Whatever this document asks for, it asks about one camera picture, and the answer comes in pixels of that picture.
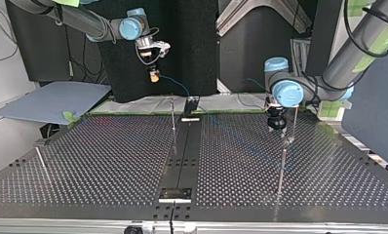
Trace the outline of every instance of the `vertical metal pin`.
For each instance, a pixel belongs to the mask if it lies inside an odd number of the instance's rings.
[[[51,177],[48,173],[48,166],[45,164],[45,161],[43,160],[42,153],[40,152],[39,147],[35,147],[36,152],[38,153],[40,163],[42,164],[43,169],[45,170],[46,177],[48,178],[48,181],[50,184],[52,184]]]
[[[171,115],[173,118],[173,131],[175,131],[174,98],[171,96]]]
[[[282,151],[282,164],[281,164],[281,168],[280,168],[280,176],[279,176],[279,188],[277,190],[277,195],[281,195],[282,194],[282,186],[283,186],[283,176],[285,174],[285,164],[286,164],[286,155],[287,155],[288,151],[286,148],[283,148],[283,151]]]
[[[291,142],[294,141],[294,134],[296,132],[297,113],[298,113],[298,106],[295,108],[295,112],[294,112],[293,134],[291,135]]]

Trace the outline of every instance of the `metal post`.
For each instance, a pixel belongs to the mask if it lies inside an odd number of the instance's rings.
[[[279,195],[279,196],[282,194],[283,177],[285,174],[285,164],[286,164],[287,153],[288,153],[288,151],[287,151],[286,147],[284,147],[283,151],[282,151],[282,164],[281,164],[281,168],[280,168],[279,187],[277,190],[277,195]]]

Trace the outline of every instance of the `end effector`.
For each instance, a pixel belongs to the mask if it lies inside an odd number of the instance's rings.
[[[157,82],[160,77],[157,61],[166,56],[171,46],[167,42],[154,40],[160,29],[149,27],[142,8],[127,11],[127,16],[121,20],[119,32],[126,40],[136,42],[136,56],[147,67],[151,82]]]

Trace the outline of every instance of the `black cable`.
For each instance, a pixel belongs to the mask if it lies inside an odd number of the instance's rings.
[[[86,65],[85,63],[85,57],[86,57],[86,50],[87,50],[87,35],[84,34],[84,43],[83,43],[83,48],[82,48],[82,64],[84,65],[85,69],[87,70],[88,73],[90,73],[91,75],[99,75],[103,72],[103,62],[102,62],[102,58],[100,59],[100,67],[99,67],[99,71],[97,73],[94,73],[92,72],[88,66]]]
[[[71,64],[74,64],[74,65],[78,66],[78,68],[84,73],[84,76],[82,77],[81,82],[84,82],[86,80],[86,78],[88,77],[88,79],[90,79],[93,83],[96,83],[97,81],[94,81],[94,79],[92,79],[88,75],[85,66],[83,64],[81,64],[80,62],[78,62],[77,60],[75,60],[75,58],[73,58],[71,50],[70,50],[70,43],[69,43],[69,35],[67,33],[67,26],[66,26],[66,24],[64,24],[63,26],[64,26],[65,38],[66,38],[66,44],[67,44],[67,53],[68,53],[68,56],[69,56],[68,59],[69,59],[69,61],[71,61]]]
[[[370,14],[371,16],[374,16],[386,23],[388,23],[388,16],[386,16],[385,14],[381,13],[381,12],[378,12],[376,10],[373,10],[373,9],[369,9],[369,8],[363,8],[362,11]]]
[[[256,104],[246,104],[246,103],[244,103],[244,102],[242,101],[242,99],[240,98],[240,94],[239,94],[239,93],[237,94],[237,99],[238,99],[239,102],[240,102],[242,105],[244,105],[244,106],[257,107],[257,108],[259,108],[259,109],[265,111],[264,108],[261,108],[260,106],[258,106],[258,105],[256,105]]]
[[[174,234],[174,227],[173,227],[174,206],[175,206],[175,203],[173,204],[173,210],[171,211],[171,216],[170,216],[170,233],[171,234]]]
[[[349,89],[355,87],[355,85],[357,85],[357,84],[365,77],[365,75],[366,75],[366,73],[368,72],[369,68],[370,68],[370,66],[362,72],[361,76],[360,76],[355,82],[353,82],[352,85],[350,85],[350,86],[348,86],[348,87],[345,87],[345,88],[334,87],[334,86],[330,85],[330,84],[325,80],[325,78],[324,78],[323,76],[321,76],[322,82],[326,85],[326,87],[325,87],[325,86],[319,85],[318,80],[317,80],[315,77],[312,77],[312,78],[313,78],[313,80],[312,80],[312,79],[310,79],[309,76],[307,76],[304,72],[302,72],[302,74],[303,74],[303,76],[306,78],[306,80],[307,80],[308,82],[310,82],[310,83],[312,83],[312,84],[315,85],[315,89],[316,89],[315,91],[316,91],[316,92],[317,92],[317,89],[318,89],[318,88],[322,88],[322,89],[324,89],[324,90],[326,90],[326,91],[331,91],[331,92],[342,92],[342,91],[347,91],[347,90],[349,90]]]
[[[264,92],[270,94],[270,92],[268,92],[266,89],[264,89],[264,87],[263,87],[262,85],[260,85],[256,80],[254,80],[254,79],[252,79],[252,78],[247,78],[247,79],[244,80],[244,81],[252,81],[252,82],[254,82],[258,87],[260,87]]]
[[[18,45],[16,45],[16,48],[15,48],[15,50],[12,52],[12,54],[11,55],[9,55],[9,56],[6,56],[6,57],[3,57],[3,58],[0,58],[0,61],[2,61],[2,60],[6,60],[6,59],[10,59],[11,57],[13,57],[17,52],[18,52],[18,50],[19,50],[19,47],[18,47]]]
[[[365,48],[361,44],[358,43],[356,38],[352,34],[352,29],[350,28],[349,25],[349,17],[348,17],[348,5],[349,5],[349,0],[345,0],[344,6],[343,6],[343,21],[345,23],[345,29],[346,32],[348,33],[349,39],[352,41],[352,43],[363,53],[367,54],[370,57],[374,58],[385,58],[388,56],[388,51],[385,52],[384,54],[376,54],[371,52],[368,48]]]
[[[294,40],[293,39],[294,39],[294,32],[295,32],[294,26],[296,24],[296,18],[297,18],[297,13],[298,13],[299,8],[300,8],[300,5],[297,3],[296,10],[294,11],[293,23],[291,24],[291,55],[294,58],[295,67],[296,67],[295,72],[297,75],[299,75],[299,74],[298,74],[298,68],[297,68],[297,57],[296,57],[296,53],[294,52]]]

